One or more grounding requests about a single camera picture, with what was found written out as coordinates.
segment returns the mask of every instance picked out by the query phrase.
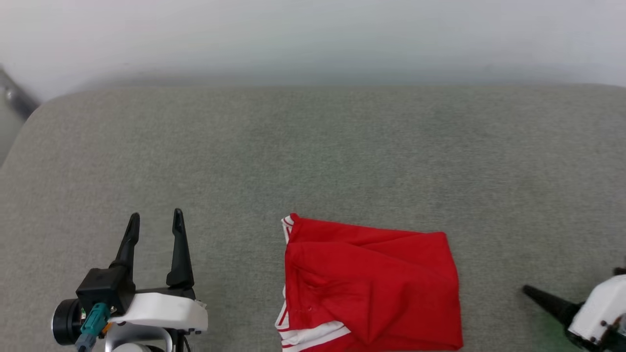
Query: folded clothing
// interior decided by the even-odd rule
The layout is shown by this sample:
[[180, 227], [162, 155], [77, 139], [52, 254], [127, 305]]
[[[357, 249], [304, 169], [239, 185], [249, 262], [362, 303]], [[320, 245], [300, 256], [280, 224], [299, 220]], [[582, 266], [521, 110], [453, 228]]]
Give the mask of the folded clothing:
[[284, 352], [457, 350], [459, 282], [446, 234], [282, 220]]

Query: robotic hand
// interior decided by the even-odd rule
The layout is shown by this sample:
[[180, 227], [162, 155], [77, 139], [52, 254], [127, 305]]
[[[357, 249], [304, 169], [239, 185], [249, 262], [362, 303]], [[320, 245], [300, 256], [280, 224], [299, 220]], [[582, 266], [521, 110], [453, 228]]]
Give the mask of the robotic hand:
[[59, 304], [52, 318], [58, 344], [90, 352], [96, 338], [106, 352], [163, 352], [137, 342], [162, 340], [165, 352], [182, 352], [187, 337], [208, 328], [205, 305], [195, 299], [193, 271], [183, 212], [174, 210], [174, 251], [168, 287], [135, 289], [133, 258], [139, 240], [139, 214], [131, 215], [115, 260], [107, 269], [90, 269], [78, 286], [78, 299]]
[[626, 352], [626, 268], [613, 274], [579, 304], [528, 285], [523, 292], [556, 318], [565, 336], [582, 350]]

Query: gray couch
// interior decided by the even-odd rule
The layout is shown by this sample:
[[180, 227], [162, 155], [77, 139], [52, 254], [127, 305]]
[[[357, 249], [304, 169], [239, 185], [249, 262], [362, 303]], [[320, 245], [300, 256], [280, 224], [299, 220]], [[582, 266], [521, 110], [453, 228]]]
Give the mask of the gray couch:
[[0, 171], [4, 351], [50, 317], [141, 214], [138, 288], [163, 286], [183, 209], [210, 332], [278, 351], [284, 236], [303, 217], [448, 234], [463, 351], [575, 351], [520, 292], [573, 301], [626, 254], [626, 88], [137, 88], [44, 104]]

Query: teal cable connector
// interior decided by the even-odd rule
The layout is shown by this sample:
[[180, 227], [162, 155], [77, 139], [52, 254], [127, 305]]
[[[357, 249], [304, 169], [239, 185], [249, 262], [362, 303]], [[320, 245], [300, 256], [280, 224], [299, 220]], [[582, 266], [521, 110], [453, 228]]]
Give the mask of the teal cable connector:
[[104, 303], [96, 303], [87, 319], [80, 328], [80, 337], [76, 340], [76, 350], [78, 352], [91, 352], [96, 344], [96, 338], [105, 328], [111, 318], [111, 310]]

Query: white wall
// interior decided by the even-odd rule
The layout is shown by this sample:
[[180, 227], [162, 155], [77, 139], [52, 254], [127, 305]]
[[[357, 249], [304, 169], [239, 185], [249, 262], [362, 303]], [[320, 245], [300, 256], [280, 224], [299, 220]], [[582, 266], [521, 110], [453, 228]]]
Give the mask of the white wall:
[[4, 0], [39, 100], [120, 85], [626, 86], [624, 0]]

